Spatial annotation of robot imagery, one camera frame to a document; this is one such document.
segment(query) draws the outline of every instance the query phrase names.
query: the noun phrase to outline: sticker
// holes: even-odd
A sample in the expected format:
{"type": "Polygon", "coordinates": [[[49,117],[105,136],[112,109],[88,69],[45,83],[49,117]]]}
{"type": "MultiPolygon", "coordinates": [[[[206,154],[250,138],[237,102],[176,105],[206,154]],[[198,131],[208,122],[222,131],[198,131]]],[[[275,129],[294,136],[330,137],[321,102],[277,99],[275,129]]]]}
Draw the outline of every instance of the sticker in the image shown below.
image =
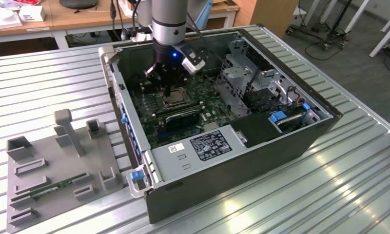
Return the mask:
{"type": "Polygon", "coordinates": [[[46,28],[29,28],[29,29],[26,29],[28,32],[45,31],[45,30],[49,30],[49,27],[46,27],[46,28]]]}
{"type": "Polygon", "coordinates": [[[168,148],[169,148],[170,153],[178,152],[180,150],[185,149],[182,143],[178,143],[176,145],[172,145],[168,148]]]}
{"type": "Polygon", "coordinates": [[[210,160],[233,150],[220,131],[214,131],[192,139],[190,144],[202,161],[210,160]]]}

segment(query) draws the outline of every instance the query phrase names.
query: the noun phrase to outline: white label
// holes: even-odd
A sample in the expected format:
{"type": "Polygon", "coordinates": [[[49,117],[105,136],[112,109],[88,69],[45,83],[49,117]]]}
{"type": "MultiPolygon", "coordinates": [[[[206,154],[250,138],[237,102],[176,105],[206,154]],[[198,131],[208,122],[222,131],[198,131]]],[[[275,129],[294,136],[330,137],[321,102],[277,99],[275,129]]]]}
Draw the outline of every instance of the white label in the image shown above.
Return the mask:
{"type": "Polygon", "coordinates": [[[45,31],[45,30],[49,30],[49,27],[46,27],[46,28],[29,28],[29,29],[26,29],[28,32],[45,31]]]}
{"type": "Polygon", "coordinates": [[[184,144],[178,143],[176,145],[169,146],[170,153],[178,152],[180,150],[185,149],[184,144]]]}

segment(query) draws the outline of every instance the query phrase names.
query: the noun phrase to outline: aluminum table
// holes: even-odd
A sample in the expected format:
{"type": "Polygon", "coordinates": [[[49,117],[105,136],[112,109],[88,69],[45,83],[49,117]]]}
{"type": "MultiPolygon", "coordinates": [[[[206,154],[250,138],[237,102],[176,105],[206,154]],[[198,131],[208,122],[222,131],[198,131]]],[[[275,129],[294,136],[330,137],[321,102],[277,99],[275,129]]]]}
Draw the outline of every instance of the aluminum table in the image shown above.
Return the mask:
{"type": "MultiPolygon", "coordinates": [[[[390,233],[390,124],[269,30],[245,29],[345,114],[331,131],[297,160],[154,225],[125,185],[20,233],[390,233]]],[[[130,169],[97,48],[0,58],[0,233],[5,140],[50,136],[54,110],[72,110],[74,128],[105,122],[122,176],[130,169]]]]}

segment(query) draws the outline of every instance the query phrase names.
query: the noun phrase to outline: green circuit board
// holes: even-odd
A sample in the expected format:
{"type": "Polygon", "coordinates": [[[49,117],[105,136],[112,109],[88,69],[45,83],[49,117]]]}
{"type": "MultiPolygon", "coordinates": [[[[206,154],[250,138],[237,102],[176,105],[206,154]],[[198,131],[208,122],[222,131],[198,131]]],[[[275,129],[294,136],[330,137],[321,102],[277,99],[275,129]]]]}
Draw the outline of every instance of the green circuit board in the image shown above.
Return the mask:
{"type": "Polygon", "coordinates": [[[208,127],[204,126],[209,123],[220,127],[234,120],[236,115],[228,109],[220,95],[217,95],[214,86],[213,79],[192,77],[182,87],[172,90],[170,97],[177,99],[174,103],[169,103],[169,97],[164,97],[162,92],[150,94],[130,92],[152,148],[204,133],[208,130],[208,127]],[[168,117],[189,112],[200,113],[197,124],[176,131],[161,131],[161,125],[168,117]]]}

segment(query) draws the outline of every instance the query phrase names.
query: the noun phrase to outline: gray floor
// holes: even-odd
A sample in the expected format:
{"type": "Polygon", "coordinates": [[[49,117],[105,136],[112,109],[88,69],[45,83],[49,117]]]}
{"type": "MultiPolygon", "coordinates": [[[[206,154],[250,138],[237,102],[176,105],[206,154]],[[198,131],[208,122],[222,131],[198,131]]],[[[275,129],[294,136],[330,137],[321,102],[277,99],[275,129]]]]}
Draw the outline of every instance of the gray floor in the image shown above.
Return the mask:
{"type": "MultiPolygon", "coordinates": [[[[325,3],[322,0],[309,25],[317,22],[325,3]]],[[[301,0],[301,8],[307,11],[313,0],[301,0]]],[[[337,3],[327,24],[331,26],[342,8],[337,3]]],[[[355,9],[349,9],[345,14],[341,29],[345,29],[355,9]]],[[[327,61],[318,61],[305,54],[305,48],[318,41],[310,36],[295,32],[285,36],[286,43],[309,59],[311,63],[343,86],[343,88],[390,122],[390,71],[383,65],[385,53],[381,52],[375,58],[369,53],[385,36],[379,30],[385,22],[369,15],[362,15],[353,31],[349,34],[349,43],[343,50],[327,61]]],[[[326,58],[338,49],[322,51],[321,47],[311,47],[307,52],[317,58],[326,58]]]]}

